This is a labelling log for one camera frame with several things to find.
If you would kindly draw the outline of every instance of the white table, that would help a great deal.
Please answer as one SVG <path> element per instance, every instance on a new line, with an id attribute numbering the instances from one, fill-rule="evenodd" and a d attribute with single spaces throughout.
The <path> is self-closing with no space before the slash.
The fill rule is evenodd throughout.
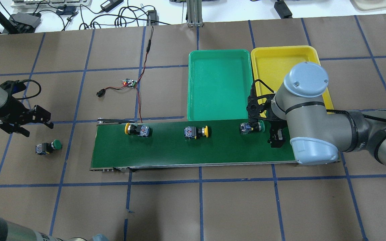
<path id="1" fill-rule="evenodd" d="M 10 7 L 11 0 L 1 0 L 6 9 L 12 13 L 17 10 Z M 91 9 L 95 12 L 101 10 L 100 5 L 104 0 L 92 0 Z M 251 2 L 249 0 L 217 0 L 205 1 L 202 3 L 203 21 L 206 22 L 224 22 L 224 21 L 241 21 L 241 20 L 258 20 L 258 19 L 278 19 L 279 16 L 273 8 L 275 0 L 260 0 Z M 346 15 L 369 15 L 369 14 L 383 14 L 385 9 L 377 9 L 371 11 L 360 11 L 355 8 L 350 0 L 285 0 L 286 4 L 293 13 L 294 18 L 309 18 L 309 17 L 325 17 L 325 16 L 346 16 Z M 182 3 L 172 3 L 169 0 L 130 0 L 131 6 L 140 7 L 141 4 L 153 5 L 156 7 L 159 15 L 159 20 L 170 24 L 185 23 L 187 5 Z M 113 9 L 112 14 L 117 14 L 121 6 L 127 6 L 125 0 L 121 5 Z M 83 9 L 83 17 L 86 23 L 96 16 L 86 8 Z M 7 15 L 4 9 L 0 6 L 0 11 Z M 133 17 L 129 11 L 127 17 Z M 106 16 L 99 18 L 99 23 L 112 24 L 115 17 Z M 76 30 L 81 23 L 80 14 L 78 14 L 66 28 L 66 30 Z M 143 26 L 146 22 L 140 21 L 139 25 Z M 128 26 L 137 26 L 135 23 L 130 23 Z M 42 22 L 38 26 L 36 32 L 52 32 L 60 31 L 62 23 L 57 15 L 51 12 L 43 12 Z"/>

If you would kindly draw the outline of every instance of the robotic arm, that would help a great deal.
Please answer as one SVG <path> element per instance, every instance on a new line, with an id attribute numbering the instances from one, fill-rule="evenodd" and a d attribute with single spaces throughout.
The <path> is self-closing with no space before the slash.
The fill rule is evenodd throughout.
<path id="1" fill-rule="evenodd" d="M 28 137 L 29 131 L 22 128 L 21 125 L 27 123 L 43 123 L 52 129 L 53 123 L 50 122 L 50 112 L 41 106 L 35 105 L 33 109 L 29 110 L 18 99 L 12 96 L 26 89 L 24 82 L 25 81 L 6 81 L 0 85 L 0 128 L 9 134 L 14 132 Z"/>
<path id="2" fill-rule="evenodd" d="M 285 140 L 281 129 L 287 125 L 294 156 L 303 165 L 331 163 L 339 151 L 361 150 L 368 150 L 386 165 L 386 110 L 326 110 L 322 94 L 327 86 L 328 75 L 318 64 L 297 64 L 276 94 L 248 98 L 249 124 L 257 125 L 260 119 L 270 121 L 269 143 L 273 147 L 282 145 L 276 143 Z M 261 98 L 267 99 L 264 104 L 258 104 Z M 264 111 L 266 118 L 258 115 Z"/>

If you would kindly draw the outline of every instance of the power connector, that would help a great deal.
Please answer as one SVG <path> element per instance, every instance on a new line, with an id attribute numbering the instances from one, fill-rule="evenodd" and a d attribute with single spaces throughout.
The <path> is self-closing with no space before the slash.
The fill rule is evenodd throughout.
<path id="1" fill-rule="evenodd" d="M 102 96 L 105 95 L 105 89 L 101 89 L 99 90 L 97 93 L 96 93 L 96 96 L 98 96 L 99 98 L 101 98 Z"/>
<path id="2" fill-rule="evenodd" d="M 274 8 L 280 18 L 292 18 L 293 14 L 283 0 L 279 0 L 274 4 Z"/>

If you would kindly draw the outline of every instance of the black wire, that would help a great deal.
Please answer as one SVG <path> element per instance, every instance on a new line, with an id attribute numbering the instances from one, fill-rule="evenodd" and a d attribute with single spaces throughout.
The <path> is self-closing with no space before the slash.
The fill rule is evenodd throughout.
<path id="1" fill-rule="evenodd" d="M 99 12 L 94 12 L 94 11 L 92 11 L 92 9 L 90 9 L 89 7 L 87 7 L 87 6 L 84 5 L 84 4 L 80 4 L 80 8 L 81 8 L 81 6 L 87 8 L 89 11 L 91 11 L 91 12 L 94 13 L 94 14 L 100 14 L 101 12 L 104 12 L 104 9 L 102 9 L 102 10 L 99 11 Z"/>
<path id="2" fill-rule="evenodd" d="M 7 11 L 7 9 L 6 9 L 6 8 L 4 7 L 4 5 L 1 3 L 1 0 L 0 0 L 0 4 L 1 4 L 2 8 L 6 11 L 6 13 L 8 14 L 8 16 L 10 17 L 11 14 Z"/>
<path id="3" fill-rule="evenodd" d="M 272 93 L 275 93 L 274 90 L 272 88 L 270 88 L 267 84 L 265 84 L 261 79 L 256 79 L 254 81 L 254 83 L 256 83 L 256 82 L 262 83 L 268 90 L 270 90 Z"/>
<path id="4" fill-rule="evenodd" d="M 26 83 L 26 82 L 34 82 L 35 84 L 37 84 L 38 85 L 38 93 L 36 93 L 33 96 L 28 96 L 28 97 L 23 97 L 23 98 L 16 98 L 16 99 L 18 99 L 18 100 L 31 99 L 31 98 L 37 97 L 41 93 L 41 84 L 39 84 L 37 81 L 32 80 L 32 79 L 25 79 L 25 80 L 19 81 L 19 83 Z"/>
<path id="5" fill-rule="evenodd" d="M 348 111 L 342 111 L 342 110 L 327 110 L 327 112 L 336 113 L 336 114 L 349 115 Z M 384 119 L 384 118 L 370 116 L 370 115 L 367 115 L 367 114 L 363 114 L 363 116 L 364 116 L 364 118 L 367 118 L 367 119 L 373 119 L 374 121 L 376 120 L 378 122 L 385 122 L 386 123 L 386 119 Z"/>
<path id="6" fill-rule="evenodd" d="M 378 122 L 386 122 L 386 119 L 384 119 L 384 118 L 379 118 L 379 117 L 370 116 L 370 115 L 366 115 L 366 114 L 363 114 L 363 116 L 364 116 L 364 118 L 373 119 L 373 120 L 376 120 Z"/>
<path id="7" fill-rule="evenodd" d="M 146 6 L 142 6 L 142 7 L 137 7 L 137 6 L 126 6 L 126 7 L 122 7 L 119 9 L 119 12 L 118 12 L 118 15 L 115 15 L 115 14 L 101 14 L 101 15 L 98 15 L 96 16 L 95 18 L 93 18 L 89 24 L 85 23 L 84 22 L 84 17 L 82 15 L 82 9 L 81 9 L 81 5 L 80 5 L 80 15 L 81 15 L 81 20 L 82 20 L 82 23 L 80 24 L 80 26 L 78 26 L 78 29 L 90 29 L 91 27 L 94 27 L 95 24 L 98 24 L 98 26 L 115 26 L 115 27 L 123 27 L 123 24 L 124 26 L 127 26 L 129 23 L 133 23 L 133 22 L 137 22 L 137 25 L 139 25 L 139 20 L 142 20 L 142 21 L 149 21 L 148 19 L 142 19 L 140 17 L 142 17 L 143 15 L 147 15 L 147 13 L 144 11 L 144 8 L 146 7 L 153 7 L 153 9 L 156 9 L 154 6 L 152 5 L 146 5 Z M 133 15 L 135 15 L 135 18 L 131 18 L 131 17 L 125 17 L 123 16 L 123 13 L 124 11 L 128 9 L 130 12 L 133 13 Z M 136 11 L 142 11 L 143 14 L 139 15 L 139 16 L 136 16 L 135 12 Z M 115 20 L 114 20 L 114 24 L 100 24 L 98 23 L 97 19 L 100 18 L 100 17 L 103 17 L 103 16 L 115 16 Z M 164 23 L 164 22 L 160 22 L 160 21 L 155 21 L 155 20 L 150 20 L 150 22 L 153 22 L 153 23 L 161 23 L 161 24 L 166 24 L 166 25 L 170 25 L 169 23 Z"/>
<path id="8" fill-rule="evenodd" d="M 63 18 L 60 17 L 60 15 L 58 15 L 55 11 L 51 11 L 51 10 L 49 10 L 49 9 L 43 9 L 43 10 L 37 12 L 37 14 L 38 14 L 38 13 L 41 13 L 41 12 L 52 12 L 52 13 L 56 14 L 56 15 L 60 18 L 60 20 L 62 20 L 62 26 L 63 26 L 63 29 L 62 29 L 61 31 L 65 31 L 65 27 L 68 26 L 68 25 L 65 26 L 65 21 L 64 21 Z"/>
<path id="9" fill-rule="evenodd" d="M 44 1 L 47 1 L 47 0 L 41 0 L 41 1 L 38 3 L 37 8 L 35 8 L 35 11 L 34 11 L 32 14 L 35 14 L 35 12 L 36 12 L 36 11 L 38 10 L 38 8 L 40 7 L 40 4 L 43 3 Z M 59 10 L 60 10 L 60 8 L 57 8 L 57 7 L 54 7 L 54 6 L 50 5 L 50 3 L 45 3 L 45 4 L 49 5 L 49 7 L 51 7 L 51 8 L 59 9 Z"/>
<path id="10" fill-rule="evenodd" d="M 1 0 L 0 0 L 0 4 L 2 6 L 2 8 L 6 11 L 6 13 L 8 14 L 8 18 L 10 19 L 11 17 L 11 14 L 7 11 L 7 9 L 4 7 L 4 5 L 1 3 Z M 14 18 L 11 18 L 13 20 L 13 22 L 17 25 L 18 23 L 16 22 L 16 20 L 14 20 Z"/>
<path id="11" fill-rule="evenodd" d="M 99 16 L 96 16 L 94 19 L 92 19 L 91 23 L 93 23 L 97 18 L 99 17 L 103 17 L 103 16 L 115 16 L 115 17 L 119 17 L 119 15 L 115 15 L 115 14 L 102 14 L 102 15 L 99 15 Z M 127 19 L 134 19 L 136 20 L 136 18 L 130 18 L 130 17 L 124 17 L 123 18 L 127 18 Z M 142 21 L 148 21 L 148 19 L 142 19 L 142 18 L 139 18 L 138 20 L 142 20 Z M 160 22 L 160 21 L 156 21 L 156 20 L 150 20 L 151 22 L 153 23 L 161 23 L 161 24 L 166 24 L 166 25 L 171 25 L 170 23 L 164 23 L 164 22 Z"/>

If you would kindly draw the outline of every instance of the green conveyor belt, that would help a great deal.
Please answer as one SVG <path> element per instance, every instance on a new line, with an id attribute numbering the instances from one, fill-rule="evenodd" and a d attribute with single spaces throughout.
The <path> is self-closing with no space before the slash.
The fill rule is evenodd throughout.
<path id="1" fill-rule="evenodd" d="M 246 119 L 209 120 L 201 122 L 147 123 L 152 135 L 144 138 L 126 135 L 125 124 L 98 125 L 91 170 L 112 168 L 159 168 L 176 166 L 218 166 L 259 163 L 293 163 L 289 143 L 282 148 L 271 148 L 270 124 L 266 131 L 239 134 L 239 124 Z M 208 125 L 210 137 L 185 139 L 184 127 Z"/>

